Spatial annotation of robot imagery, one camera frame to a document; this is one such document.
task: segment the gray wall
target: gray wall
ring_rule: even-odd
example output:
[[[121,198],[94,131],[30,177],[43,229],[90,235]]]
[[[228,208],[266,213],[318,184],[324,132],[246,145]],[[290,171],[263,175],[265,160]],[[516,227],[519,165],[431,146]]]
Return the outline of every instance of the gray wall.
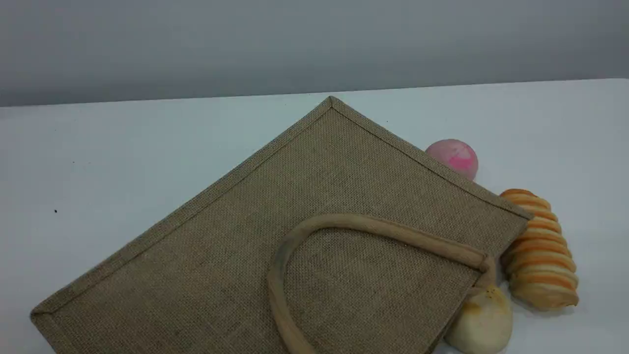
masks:
[[[0,105],[598,77],[628,0],[0,1]]]

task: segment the jute bag handle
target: jute bag handle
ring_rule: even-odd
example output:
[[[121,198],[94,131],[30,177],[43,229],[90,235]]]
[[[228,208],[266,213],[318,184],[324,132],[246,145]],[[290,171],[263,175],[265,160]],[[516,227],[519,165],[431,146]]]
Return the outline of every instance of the jute bag handle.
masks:
[[[366,215],[326,214],[312,217],[299,223],[286,235],[277,250],[267,277],[271,311],[279,333],[291,354],[316,354],[316,352],[292,320],[288,309],[284,295],[286,265],[292,252],[308,236],[317,230],[328,228],[351,229],[388,237],[479,270],[482,275],[471,288],[470,295],[484,291],[496,281],[496,264],[493,258],[468,245]]]

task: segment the white table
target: white table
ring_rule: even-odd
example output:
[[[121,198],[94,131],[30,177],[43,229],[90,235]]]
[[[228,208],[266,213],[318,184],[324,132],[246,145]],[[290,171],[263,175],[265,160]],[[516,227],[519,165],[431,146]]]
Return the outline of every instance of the white table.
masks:
[[[0,108],[0,352],[52,353],[30,323],[32,307],[327,95]],[[629,80],[334,95],[419,148],[463,140],[479,156],[478,183],[552,203],[581,303],[559,316],[516,305],[508,353],[626,351]]]

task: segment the pink bath bomb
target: pink bath bomb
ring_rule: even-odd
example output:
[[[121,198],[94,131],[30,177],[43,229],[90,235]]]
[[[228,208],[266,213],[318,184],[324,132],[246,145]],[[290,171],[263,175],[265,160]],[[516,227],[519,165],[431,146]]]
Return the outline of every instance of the pink bath bomb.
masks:
[[[478,171],[478,158],[472,148],[457,139],[439,140],[426,149],[426,153],[440,163],[473,180]]]

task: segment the orange striped pastry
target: orange striped pastry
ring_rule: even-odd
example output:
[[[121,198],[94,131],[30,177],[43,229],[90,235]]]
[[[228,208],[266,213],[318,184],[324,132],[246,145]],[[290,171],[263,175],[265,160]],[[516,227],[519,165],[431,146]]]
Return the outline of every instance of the orange striped pastry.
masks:
[[[543,311],[577,305],[577,266],[550,203],[522,189],[506,190],[500,196],[535,216],[501,258],[511,293]]]

